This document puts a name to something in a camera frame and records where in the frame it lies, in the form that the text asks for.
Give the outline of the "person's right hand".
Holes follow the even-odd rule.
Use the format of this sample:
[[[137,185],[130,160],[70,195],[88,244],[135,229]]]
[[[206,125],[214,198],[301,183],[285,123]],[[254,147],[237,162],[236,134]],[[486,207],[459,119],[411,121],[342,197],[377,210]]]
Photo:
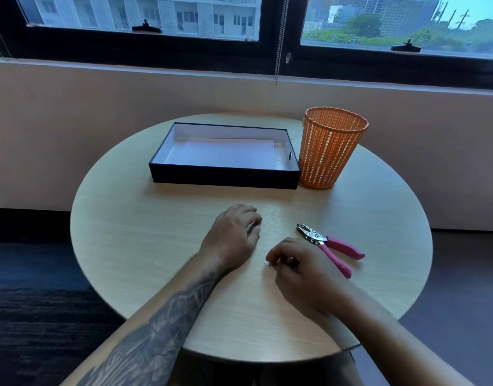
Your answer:
[[[317,246],[302,240],[299,273],[278,280],[324,314],[345,318],[351,310],[352,285]]]

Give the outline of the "person's left hand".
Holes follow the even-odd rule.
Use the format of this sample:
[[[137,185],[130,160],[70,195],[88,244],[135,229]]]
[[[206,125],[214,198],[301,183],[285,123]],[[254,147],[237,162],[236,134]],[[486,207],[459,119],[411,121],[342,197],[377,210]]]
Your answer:
[[[242,266],[253,254],[258,242],[248,242],[232,223],[232,207],[222,212],[205,236],[198,254],[210,262],[212,270],[222,274]]]

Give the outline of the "person's right forearm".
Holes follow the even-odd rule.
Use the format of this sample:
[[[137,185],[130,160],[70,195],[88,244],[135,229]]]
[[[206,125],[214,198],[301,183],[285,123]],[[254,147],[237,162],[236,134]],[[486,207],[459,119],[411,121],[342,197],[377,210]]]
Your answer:
[[[356,286],[318,292],[320,306],[353,333],[391,386],[475,386]]]

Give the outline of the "person's left forearm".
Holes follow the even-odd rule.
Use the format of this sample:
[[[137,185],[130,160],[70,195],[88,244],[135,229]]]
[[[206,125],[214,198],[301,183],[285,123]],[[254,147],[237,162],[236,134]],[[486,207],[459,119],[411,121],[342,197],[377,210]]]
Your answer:
[[[228,269],[223,257],[198,252],[61,386],[166,386],[198,314]]]

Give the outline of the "black box with white inside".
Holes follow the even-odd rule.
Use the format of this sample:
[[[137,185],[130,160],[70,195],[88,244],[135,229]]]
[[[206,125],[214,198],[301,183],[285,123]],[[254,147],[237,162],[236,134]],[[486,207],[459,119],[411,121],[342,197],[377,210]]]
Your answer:
[[[235,169],[165,163],[176,142],[193,138],[271,139],[281,144],[289,168],[287,170]],[[174,122],[149,161],[149,169],[155,183],[287,190],[297,189],[301,176],[297,155],[287,129],[204,123]]]

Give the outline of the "white paper sheet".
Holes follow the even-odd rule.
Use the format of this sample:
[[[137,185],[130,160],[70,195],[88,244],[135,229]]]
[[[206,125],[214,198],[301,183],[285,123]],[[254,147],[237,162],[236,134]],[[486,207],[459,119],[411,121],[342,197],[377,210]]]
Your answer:
[[[175,143],[165,163],[235,169],[289,168],[281,144],[271,139],[186,139]]]

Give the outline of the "orange mesh plastic basket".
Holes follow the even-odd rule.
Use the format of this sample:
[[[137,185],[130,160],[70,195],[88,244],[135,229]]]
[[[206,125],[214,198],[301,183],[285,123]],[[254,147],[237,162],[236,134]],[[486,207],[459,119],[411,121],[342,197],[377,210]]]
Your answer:
[[[333,107],[307,109],[302,120],[300,182],[312,189],[330,189],[338,180],[361,137],[366,118]]]

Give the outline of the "pink handled hole punch pliers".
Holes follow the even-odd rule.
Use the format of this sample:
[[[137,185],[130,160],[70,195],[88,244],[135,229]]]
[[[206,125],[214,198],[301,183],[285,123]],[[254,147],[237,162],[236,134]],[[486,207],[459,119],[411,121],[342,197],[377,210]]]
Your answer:
[[[346,279],[351,279],[352,270],[345,262],[339,259],[333,250],[339,251],[353,260],[362,260],[365,258],[365,253],[360,252],[357,248],[352,245],[347,244],[341,240],[335,239],[331,236],[323,236],[313,228],[298,223],[296,224],[296,231],[302,235],[302,237],[309,243],[317,246],[321,249],[328,259],[340,270],[340,272],[346,277]]]

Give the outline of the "black window frame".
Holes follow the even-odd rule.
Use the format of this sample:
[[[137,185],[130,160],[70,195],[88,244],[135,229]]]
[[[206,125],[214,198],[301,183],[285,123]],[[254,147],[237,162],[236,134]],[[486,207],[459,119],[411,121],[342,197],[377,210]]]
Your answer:
[[[0,0],[0,58],[493,90],[493,58],[305,46],[307,0],[262,0],[258,42],[33,27],[19,1]]]

